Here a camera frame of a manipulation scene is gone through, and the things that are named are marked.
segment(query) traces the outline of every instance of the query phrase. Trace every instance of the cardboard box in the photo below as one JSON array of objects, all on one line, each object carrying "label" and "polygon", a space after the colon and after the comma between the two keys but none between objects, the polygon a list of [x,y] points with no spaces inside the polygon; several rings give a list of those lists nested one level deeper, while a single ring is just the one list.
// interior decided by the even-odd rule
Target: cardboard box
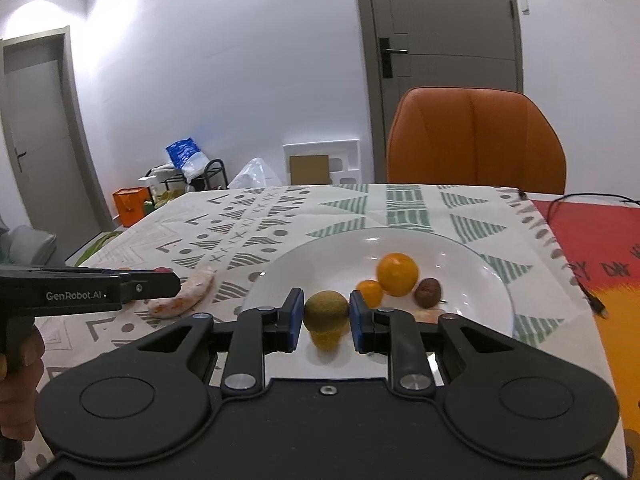
[{"label": "cardboard box", "polygon": [[289,157],[292,186],[331,184],[329,155],[295,155]]}]

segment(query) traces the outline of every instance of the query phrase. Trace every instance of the human hand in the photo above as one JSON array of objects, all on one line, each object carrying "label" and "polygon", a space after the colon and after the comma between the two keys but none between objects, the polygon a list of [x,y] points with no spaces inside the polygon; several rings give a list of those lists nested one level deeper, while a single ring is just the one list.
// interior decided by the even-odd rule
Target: human hand
[{"label": "human hand", "polygon": [[0,354],[0,431],[14,440],[31,440],[35,435],[36,387],[44,364],[44,342],[36,327],[20,345],[22,368],[7,374],[6,357]]}]

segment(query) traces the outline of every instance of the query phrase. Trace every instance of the kiwi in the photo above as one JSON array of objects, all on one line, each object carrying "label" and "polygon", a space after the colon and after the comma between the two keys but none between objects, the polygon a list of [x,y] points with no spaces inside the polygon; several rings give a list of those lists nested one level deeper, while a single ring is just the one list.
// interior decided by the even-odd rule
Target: kiwi
[{"label": "kiwi", "polygon": [[332,332],[349,318],[349,303],[334,290],[323,290],[306,300],[303,322],[310,332]]}]

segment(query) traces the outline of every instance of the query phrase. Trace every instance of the brown fruit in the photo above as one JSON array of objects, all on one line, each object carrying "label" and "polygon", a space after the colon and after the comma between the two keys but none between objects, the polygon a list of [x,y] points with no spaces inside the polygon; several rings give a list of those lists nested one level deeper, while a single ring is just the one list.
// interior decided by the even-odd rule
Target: brown fruit
[{"label": "brown fruit", "polygon": [[440,303],[442,299],[442,287],[435,278],[425,278],[415,289],[414,301],[422,308],[431,308]]},{"label": "brown fruit", "polygon": [[349,303],[334,290],[323,290],[306,300],[303,322],[309,332],[340,330],[349,319]]}]

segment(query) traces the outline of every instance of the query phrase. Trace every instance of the chair backrest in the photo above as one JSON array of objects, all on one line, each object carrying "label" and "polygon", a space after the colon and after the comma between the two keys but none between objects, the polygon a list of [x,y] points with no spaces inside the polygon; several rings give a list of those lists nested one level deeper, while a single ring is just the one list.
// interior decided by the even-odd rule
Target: chair backrest
[{"label": "chair backrest", "polygon": [[566,161],[553,128],[522,94],[413,88],[391,126],[386,174],[390,184],[510,186],[562,194]]}]

